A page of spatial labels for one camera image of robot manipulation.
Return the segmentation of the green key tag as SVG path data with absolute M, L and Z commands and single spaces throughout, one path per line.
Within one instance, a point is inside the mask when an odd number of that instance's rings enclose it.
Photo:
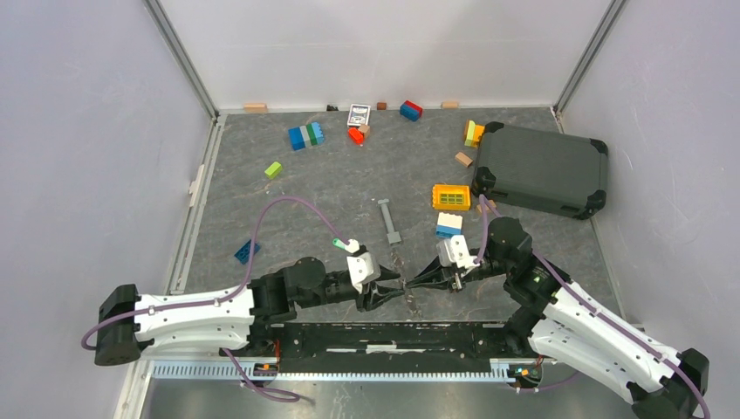
M 342 250 L 344 250 L 346 248 L 346 244 L 342 240 L 340 240 L 339 238 L 334 238 L 333 241 L 332 241 L 332 244 L 335 247 L 340 248 Z

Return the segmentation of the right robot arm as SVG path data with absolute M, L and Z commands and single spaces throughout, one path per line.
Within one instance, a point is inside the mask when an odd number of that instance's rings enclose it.
M 607 309 L 535 251 L 517 219 L 489 221 L 477 251 L 462 235 L 444 238 L 437 250 L 408 286 L 455 292 L 503 275 L 504 290 L 519 305 L 504 325 L 511 354 L 565 363 L 611 389 L 639 418 L 692 418 L 698 409 L 710 416 L 709 359 L 694 348 L 665 345 Z

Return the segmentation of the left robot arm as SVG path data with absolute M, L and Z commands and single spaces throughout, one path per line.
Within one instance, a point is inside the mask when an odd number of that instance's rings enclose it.
M 352 301 L 372 311 L 402 295 L 385 280 L 400 274 L 366 253 L 347 258 L 344 271 L 328 271 L 313 257 L 252 279 L 244 288 L 176 296 L 141 294 L 120 285 L 99 307 L 94 328 L 94 363 L 110 367 L 143 355 L 222 352 L 247 349 L 267 354 L 274 344 L 270 327 L 296 319 L 298 309 Z

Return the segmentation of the grey toy axle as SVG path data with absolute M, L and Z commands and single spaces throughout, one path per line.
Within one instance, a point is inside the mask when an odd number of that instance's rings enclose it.
M 387 230 L 387 241 L 390 245 L 397 245 L 401 242 L 401 235 L 400 232 L 397 231 L 394 227 L 393 219 L 387 206 L 388 203 L 388 199 L 380 199 L 378 201 L 382 218 Z

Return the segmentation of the white and blue brick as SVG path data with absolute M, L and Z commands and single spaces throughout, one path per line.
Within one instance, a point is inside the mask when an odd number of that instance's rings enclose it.
M 463 217 L 451 213 L 440 212 L 437 217 L 435 235 L 439 238 L 451 238 L 462 235 Z

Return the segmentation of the yellow window brick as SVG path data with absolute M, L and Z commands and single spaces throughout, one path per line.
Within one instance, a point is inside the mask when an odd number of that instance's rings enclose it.
M 432 188 L 431 206 L 440 211 L 468 211 L 471 206 L 469 186 L 435 184 Z

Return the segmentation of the tan wooden block near case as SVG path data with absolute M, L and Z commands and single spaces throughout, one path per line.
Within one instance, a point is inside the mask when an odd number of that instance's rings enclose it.
M 464 152 L 456 153 L 455 160 L 466 168 L 469 168 L 474 162 L 473 159 L 466 155 Z

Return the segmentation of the dark blue flat brick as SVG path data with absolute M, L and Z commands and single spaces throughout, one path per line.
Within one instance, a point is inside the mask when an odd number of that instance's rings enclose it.
M 254 243 L 251 239 L 243 244 L 234 254 L 234 258 L 242 265 L 248 264 L 250 256 L 258 253 L 261 249 L 259 243 Z

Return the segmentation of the lime green block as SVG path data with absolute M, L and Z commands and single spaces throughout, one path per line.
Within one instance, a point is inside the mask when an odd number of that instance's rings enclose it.
M 270 166 L 267 167 L 267 169 L 264 171 L 264 174 L 268 179 L 272 180 L 280 175 L 282 171 L 283 165 L 279 161 L 274 161 Z

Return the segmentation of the red orange brick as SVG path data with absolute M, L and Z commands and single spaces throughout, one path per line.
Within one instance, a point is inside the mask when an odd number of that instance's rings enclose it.
M 359 146 L 362 146 L 365 141 L 365 135 L 357 127 L 350 127 L 347 130 L 348 137 Z

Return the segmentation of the orange green brown brick stack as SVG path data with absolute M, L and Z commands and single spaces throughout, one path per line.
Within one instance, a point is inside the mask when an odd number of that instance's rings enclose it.
M 463 133 L 466 147 L 478 148 L 483 136 L 485 125 L 478 125 L 473 120 L 467 120 Z

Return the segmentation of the blue grey green brick stack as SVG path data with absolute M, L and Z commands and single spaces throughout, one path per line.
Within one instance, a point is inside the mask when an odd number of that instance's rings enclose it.
M 294 151 L 315 147 L 325 142 L 323 130 L 318 122 L 290 128 L 288 135 L 291 148 Z

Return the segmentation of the dark grey hard case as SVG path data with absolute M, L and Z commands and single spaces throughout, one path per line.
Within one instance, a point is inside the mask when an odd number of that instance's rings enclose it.
M 477 148 L 470 192 L 587 220 L 606 206 L 608 156 L 601 140 L 492 121 Z

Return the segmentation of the playing card box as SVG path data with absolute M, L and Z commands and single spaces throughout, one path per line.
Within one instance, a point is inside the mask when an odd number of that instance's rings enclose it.
M 367 125 L 372 107 L 369 105 L 352 104 L 349 107 L 347 126 L 348 127 L 360 127 Z

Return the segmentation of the red and blue brick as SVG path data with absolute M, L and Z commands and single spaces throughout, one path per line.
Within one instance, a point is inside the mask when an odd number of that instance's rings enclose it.
M 422 117 L 423 109 L 414 102 L 406 100 L 400 105 L 399 113 L 408 120 L 418 121 Z

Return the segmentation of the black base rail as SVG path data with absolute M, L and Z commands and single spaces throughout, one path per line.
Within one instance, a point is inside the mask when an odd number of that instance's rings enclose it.
M 281 373 L 483 373 L 538 354 L 500 322 L 319 322 L 261 327 L 236 357 L 274 357 Z

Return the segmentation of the tan wooden block at wall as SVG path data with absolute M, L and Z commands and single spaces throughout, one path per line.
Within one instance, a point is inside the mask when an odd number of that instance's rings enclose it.
M 266 103 L 245 103 L 243 110 L 246 113 L 267 113 L 269 111 Z

